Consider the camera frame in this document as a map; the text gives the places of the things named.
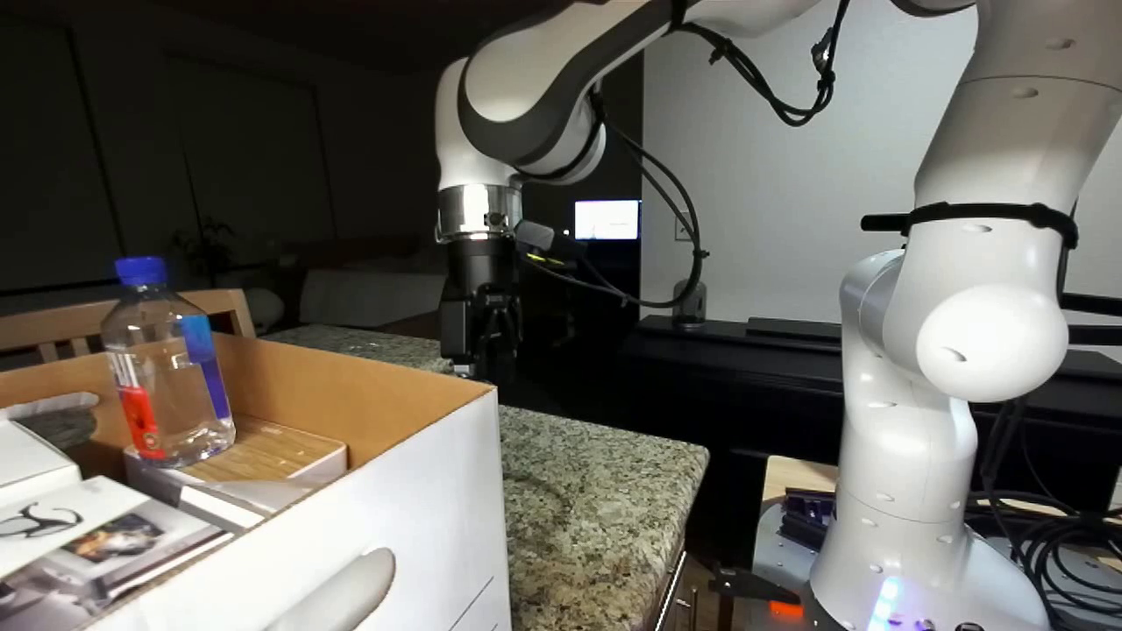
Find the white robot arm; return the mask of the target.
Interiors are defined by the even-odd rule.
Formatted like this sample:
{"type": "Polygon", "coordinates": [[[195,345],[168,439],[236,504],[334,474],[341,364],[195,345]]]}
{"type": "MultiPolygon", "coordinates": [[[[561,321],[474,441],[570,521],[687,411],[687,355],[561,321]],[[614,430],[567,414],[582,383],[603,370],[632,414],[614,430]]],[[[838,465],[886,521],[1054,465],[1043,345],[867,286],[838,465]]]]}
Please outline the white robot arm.
{"type": "MultiPolygon", "coordinates": [[[[603,74],[668,32],[730,45],[812,3],[567,0],[453,59],[436,92],[440,355],[485,369],[514,343],[517,189],[595,169],[603,74]]],[[[835,631],[1053,631],[1031,579],[965,521],[972,411],[1043,385],[1067,358],[1057,269],[1122,116],[1122,0],[894,3],[972,11],[977,36],[914,207],[873,220],[903,241],[842,281],[845,430],[807,613],[835,631]]]]}

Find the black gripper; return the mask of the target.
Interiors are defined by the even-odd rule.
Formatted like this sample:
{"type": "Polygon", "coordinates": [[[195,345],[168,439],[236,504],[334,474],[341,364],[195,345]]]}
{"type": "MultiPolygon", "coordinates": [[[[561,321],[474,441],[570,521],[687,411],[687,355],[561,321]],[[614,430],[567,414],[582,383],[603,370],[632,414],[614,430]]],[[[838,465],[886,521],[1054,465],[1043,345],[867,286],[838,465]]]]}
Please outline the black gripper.
{"type": "Polygon", "coordinates": [[[522,341],[513,239],[456,239],[439,304],[440,355],[474,379],[496,379],[522,341]]]}

